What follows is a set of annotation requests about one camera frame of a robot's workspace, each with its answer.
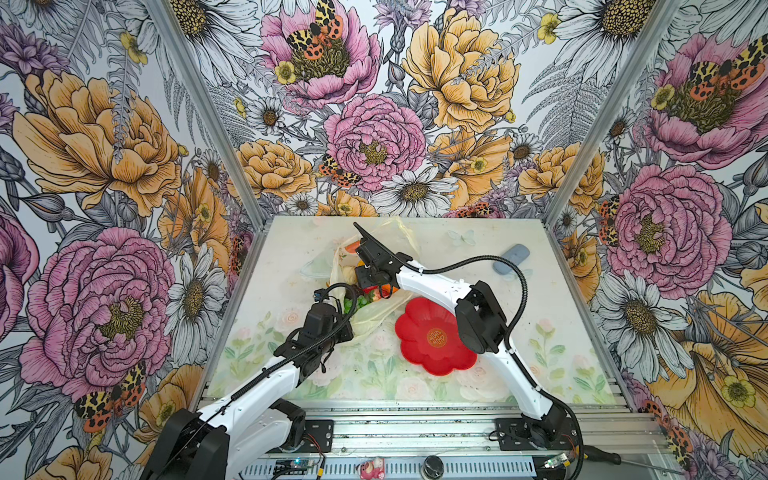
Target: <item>moth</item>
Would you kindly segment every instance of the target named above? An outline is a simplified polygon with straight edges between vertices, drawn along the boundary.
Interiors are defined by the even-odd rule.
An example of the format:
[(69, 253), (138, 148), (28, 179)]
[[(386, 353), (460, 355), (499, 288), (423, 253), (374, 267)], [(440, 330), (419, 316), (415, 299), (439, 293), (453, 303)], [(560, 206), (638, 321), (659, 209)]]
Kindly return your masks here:
[(307, 60), (320, 60), (331, 41), (341, 38), (344, 21), (336, 14), (333, 0), (318, 0), (315, 7), (315, 21), (309, 30), (299, 30), (288, 35), (288, 45)]

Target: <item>mounting plate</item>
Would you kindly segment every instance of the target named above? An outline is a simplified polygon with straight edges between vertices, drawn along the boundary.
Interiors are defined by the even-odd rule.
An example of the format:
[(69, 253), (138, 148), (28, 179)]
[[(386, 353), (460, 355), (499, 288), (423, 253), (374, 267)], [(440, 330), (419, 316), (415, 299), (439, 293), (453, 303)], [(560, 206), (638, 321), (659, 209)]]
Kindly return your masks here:
[[(496, 431), (498, 432), (498, 448), (502, 452), (527, 452), (531, 450), (541, 450), (540, 448), (533, 446), (530, 442), (520, 440), (511, 435), (511, 432), (516, 431), (517, 427), (523, 425), (525, 420), (523, 419), (495, 419), (493, 421), (496, 425)], [(573, 447), (564, 435), (568, 434), (571, 437), (572, 442), (576, 442), (576, 431), (573, 430), (571, 424), (571, 418), (568, 417), (565, 420), (565, 425), (562, 430), (563, 434), (559, 439), (552, 442), (552, 445), (548, 447), (549, 450), (571, 450)]]
[[(331, 451), (333, 446), (333, 420), (306, 420), (304, 424), (304, 433), (309, 433), (315, 437), (320, 444), (320, 450), (323, 453)], [(317, 453), (317, 448), (312, 442), (302, 440), (299, 448), (296, 450), (282, 450), (280, 448), (271, 449), (267, 453)]]

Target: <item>pink peony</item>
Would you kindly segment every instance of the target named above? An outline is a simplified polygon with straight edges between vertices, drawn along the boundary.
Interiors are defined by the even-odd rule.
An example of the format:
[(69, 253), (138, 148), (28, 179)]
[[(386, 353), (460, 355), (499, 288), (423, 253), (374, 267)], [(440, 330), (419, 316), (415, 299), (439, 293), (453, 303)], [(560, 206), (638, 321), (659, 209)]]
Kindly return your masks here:
[[(368, 36), (366, 27), (361, 26), (360, 18), (354, 8), (349, 14), (340, 2), (334, 2), (336, 15), (343, 22), (342, 42), (340, 48), (344, 52), (339, 57), (349, 56), (349, 64), (346, 67), (336, 65), (338, 62), (326, 62), (321, 58), (314, 60), (316, 67), (312, 73), (307, 73), (305, 78), (300, 76), (301, 65), (294, 65), (296, 80), (286, 84), (288, 92), (295, 99), (297, 105), (303, 109), (322, 108), (328, 104), (340, 104), (348, 101), (356, 94), (366, 93), (376, 83), (379, 73), (379, 59), (381, 57), (381, 45), (377, 35)], [(296, 10), (293, 17), (288, 16), (284, 10), (279, 16), (267, 15), (261, 21), (262, 49), (266, 55), (262, 55), (263, 64), (268, 68), (275, 68), (280, 62), (295, 63), (293, 50), (288, 45), (286, 38), (299, 30), (309, 30), (310, 23), (315, 21), (315, 6), (309, 13)], [(322, 74), (316, 70), (333, 69), (333, 72)]]
[(617, 275), (629, 270), (655, 283), (663, 298), (692, 295), (725, 261), (731, 228), (712, 177), (690, 165), (643, 167), (619, 196), (619, 241), (608, 248)]
[(36, 336), (22, 350), (22, 378), (79, 399), (117, 385), (141, 361), (156, 372), (170, 349), (163, 328), (174, 280), (163, 250), (128, 228), (54, 253), (29, 289)]
[(32, 237), (14, 217), (0, 211), (0, 340), (16, 324), (24, 304), (24, 284), (39, 262)]
[(746, 47), (746, 42), (732, 47), (730, 39), (718, 45), (715, 35), (709, 39), (694, 35), (667, 63), (668, 71), (656, 79), (654, 109), (644, 125), (645, 139), (654, 151), (713, 170), (731, 164), (768, 135), (768, 74), (742, 91), (728, 86), (704, 101), (690, 96), (691, 65), (699, 61), (721, 65)]
[(326, 121), (328, 154), (343, 170), (358, 174), (360, 190), (377, 191), (382, 182), (424, 161), (426, 140), (413, 110), (381, 95), (357, 97), (341, 115)]

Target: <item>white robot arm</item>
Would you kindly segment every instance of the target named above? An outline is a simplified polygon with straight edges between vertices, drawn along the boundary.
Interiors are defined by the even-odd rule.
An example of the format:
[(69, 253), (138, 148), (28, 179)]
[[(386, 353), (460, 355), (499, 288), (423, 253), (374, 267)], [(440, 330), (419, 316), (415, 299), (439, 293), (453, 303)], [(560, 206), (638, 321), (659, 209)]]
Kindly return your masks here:
[[(554, 397), (542, 391), (509, 338), (522, 308), (507, 325), (487, 284), (470, 285), (430, 273), (411, 257), (387, 250), (355, 225), (362, 234), (357, 253), (365, 263), (358, 267), (358, 279), (362, 277), (369, 285), (391, 285), (417, 293), (454, 313), (462, 342), (490, 360), (518, 401), (526, 421), (525, 428), (518, 433), (520, 438), (547, 448), (560, 435), (566, 411), (561, 402), (554, 404)], [(234, 478), (271, 449), (296, 448), (304, 432), (304, 412), (282, 397), (311, 375), (336, 343), (353, 336), (348, 322), (353, 312), (343, 316), (324, 303), (328, 292), (338, 286), (353, 291), (346, 284), (316, 291), (317, 303), (307, 313), (304, 327), (288, 336), (260, 373), (231, 395), (199, 409), (197, 414), (187, 410), (174, 414), (161, 433), (141, 480)]]

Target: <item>yellow peony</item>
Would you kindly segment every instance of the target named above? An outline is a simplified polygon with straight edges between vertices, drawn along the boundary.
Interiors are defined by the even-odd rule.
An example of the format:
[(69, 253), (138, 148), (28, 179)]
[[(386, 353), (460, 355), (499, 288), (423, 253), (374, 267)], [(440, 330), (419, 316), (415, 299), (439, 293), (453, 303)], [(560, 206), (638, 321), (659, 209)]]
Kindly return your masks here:
[(520, 64), (510, 53), (480, 73), (459, 77), (483, 55), (500, 49), (498, 34), (481, 31), (476, 17), (466, 11), (457, 14), (454, 8), (445, 13), (443, 23), (441, 32), (429, 23), (414, 32), (402, 67), (419, 83), (411, 90), (434, 92), (439, 109), (435, 124), (483, 132), (495, 123), (493, 117), (509, 111)]

